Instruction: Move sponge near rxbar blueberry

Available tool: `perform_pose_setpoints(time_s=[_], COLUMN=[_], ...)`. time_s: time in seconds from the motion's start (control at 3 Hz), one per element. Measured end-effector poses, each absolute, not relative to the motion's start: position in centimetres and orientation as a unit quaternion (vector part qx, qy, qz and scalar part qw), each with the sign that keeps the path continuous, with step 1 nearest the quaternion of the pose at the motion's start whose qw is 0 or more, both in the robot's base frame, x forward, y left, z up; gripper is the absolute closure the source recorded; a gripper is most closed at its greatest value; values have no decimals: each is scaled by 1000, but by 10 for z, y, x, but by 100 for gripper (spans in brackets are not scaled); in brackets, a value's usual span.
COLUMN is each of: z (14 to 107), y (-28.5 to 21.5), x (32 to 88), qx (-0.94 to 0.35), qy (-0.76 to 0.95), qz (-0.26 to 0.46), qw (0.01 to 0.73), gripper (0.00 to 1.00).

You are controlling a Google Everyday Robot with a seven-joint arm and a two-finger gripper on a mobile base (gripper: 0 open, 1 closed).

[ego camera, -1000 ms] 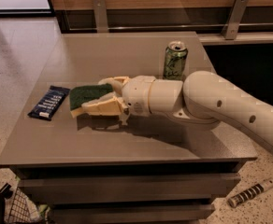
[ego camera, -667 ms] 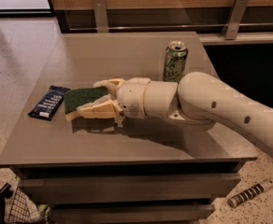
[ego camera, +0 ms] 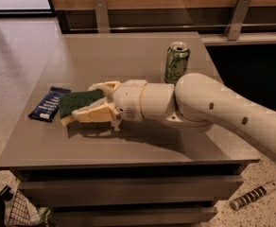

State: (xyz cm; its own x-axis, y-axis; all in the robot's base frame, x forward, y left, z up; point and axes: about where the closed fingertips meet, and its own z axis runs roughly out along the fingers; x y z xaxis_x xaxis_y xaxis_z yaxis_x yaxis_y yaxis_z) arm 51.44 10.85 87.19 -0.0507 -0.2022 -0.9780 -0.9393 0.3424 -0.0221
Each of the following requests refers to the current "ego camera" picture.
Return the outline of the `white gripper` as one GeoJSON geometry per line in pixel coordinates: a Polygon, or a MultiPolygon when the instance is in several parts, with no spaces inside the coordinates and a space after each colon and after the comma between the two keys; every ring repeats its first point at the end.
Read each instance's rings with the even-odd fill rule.
{"type": "Polygon", "coordinates": [[[99,99],[89,106],[72,111],[72,116],[80,123],[102,123],[119,119],[127,121],[143,120],[141,113],[141,95],[147,85],[145,80],[131,79],[120,81],[106,81],[93,84],[89,91],[101,90],[105,97],[112,98],[113,103],[106,99],[99,99]]]}

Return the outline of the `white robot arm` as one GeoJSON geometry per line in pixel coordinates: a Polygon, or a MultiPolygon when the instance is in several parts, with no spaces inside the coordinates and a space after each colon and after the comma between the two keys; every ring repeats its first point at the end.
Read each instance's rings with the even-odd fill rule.
{"type": "Polygon", "coordinates": [[[186,74],[175,84],[109,81],[89,90],[100,90],[104,97],[72,111],[80,123],[153,119],[176,128],[217,124],[276,162],[276,112],[203,74],[186,74]]]}

